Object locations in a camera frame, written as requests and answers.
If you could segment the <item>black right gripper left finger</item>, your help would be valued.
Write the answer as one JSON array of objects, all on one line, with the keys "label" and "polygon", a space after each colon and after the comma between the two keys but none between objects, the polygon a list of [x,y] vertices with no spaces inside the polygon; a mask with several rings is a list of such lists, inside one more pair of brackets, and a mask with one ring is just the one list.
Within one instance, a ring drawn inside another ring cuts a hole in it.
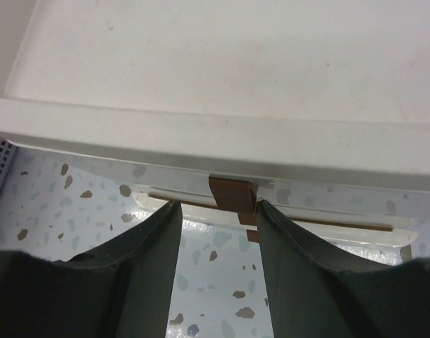
[{"label": "black right gripper left finger", "polygon": [[0,337],[164,337],[182,224],[169,202],[69,261],[0,251]]}]

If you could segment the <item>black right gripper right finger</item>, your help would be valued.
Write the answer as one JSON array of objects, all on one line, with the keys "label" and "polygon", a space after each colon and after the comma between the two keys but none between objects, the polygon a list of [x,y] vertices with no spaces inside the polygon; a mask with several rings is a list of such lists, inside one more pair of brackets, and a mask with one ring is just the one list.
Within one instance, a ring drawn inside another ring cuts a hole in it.
[{"label": "black right gripper right finger", "polygon": [[257,225],[275,337],[430,337],[430,258],[367,260],[267,201]]}]

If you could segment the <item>cream drawer organizer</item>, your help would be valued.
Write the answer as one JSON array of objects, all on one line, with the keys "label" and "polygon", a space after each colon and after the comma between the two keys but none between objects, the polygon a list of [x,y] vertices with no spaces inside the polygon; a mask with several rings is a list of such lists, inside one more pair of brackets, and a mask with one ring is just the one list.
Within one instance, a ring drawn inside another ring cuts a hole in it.
[{"label": "cream drawer organizer", "polygon": [[0,1],[0,137],[430,256],[430,1]]}]

